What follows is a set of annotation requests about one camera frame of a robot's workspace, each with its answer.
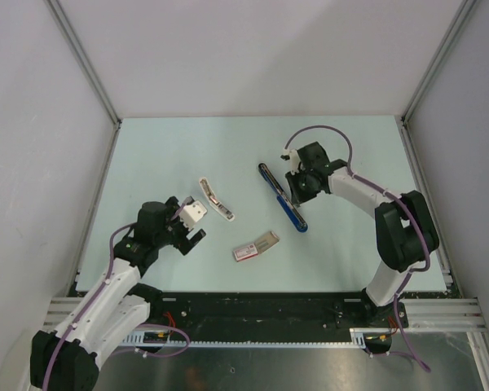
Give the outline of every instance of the tabletop surface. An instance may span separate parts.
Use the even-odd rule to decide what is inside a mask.
[[[288,138],[309,125],[332,125],[353,143],[353,169],[383,187],[415,188],[392,116],[264,116],[141,118],[123,121],[77,283],[90,289],[108,263],[108,238],[134,222],[141,204],[170,196],[200,200],[208,209],[198,223],[206,237],[185,257],[167,247],[143,277],[165,291],[348,292],[371,281],[381,261],[375,223],[363,211],[324,193],[299,209],[309,229],[299,233],[258,172],[266,163],[289,191],[280,159]],[[290,147],[318,141],[330,160],[346,159],[344,140],[330,130],[310,130]],[[235,215],[225,221],[208,205],[198,180],[207,177]],[[268,231],[280,242],[258,257],[237,263],[232,250]],[[443,291],[438,259],[412,277],[407,290]]]

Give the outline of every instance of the box cutter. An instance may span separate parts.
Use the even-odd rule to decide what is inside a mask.
[[[288,217],[294,224],[297,231],[299,232],[308,231],[308,224],[306,224],[304,218],[302,218],[301,214],[297,211],[297,209],[293,206],[292,202],[286,196],[286,193],[284,192],[283,188],[275,180],[274,176],[271,174],[267,165],[261,163],[258,166],[258,168],[259,168],[259,173],[261,173],[264,180],[268,182],[268,184],[270,185],[274,193],[277,194],[277,201],[279,202],[280,206],[283,207],[283,210],[286,212],[286,214],[288,214]]]

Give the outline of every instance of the gray floor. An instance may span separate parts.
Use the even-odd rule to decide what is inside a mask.
[[[405,358],[370,359],[359,349],[198,348],[174,358],[111,358],[95,391],[483,389],[465,334],[410,338],[432,368],[430,374]],[[393,349],[404,349],[400,338]]]

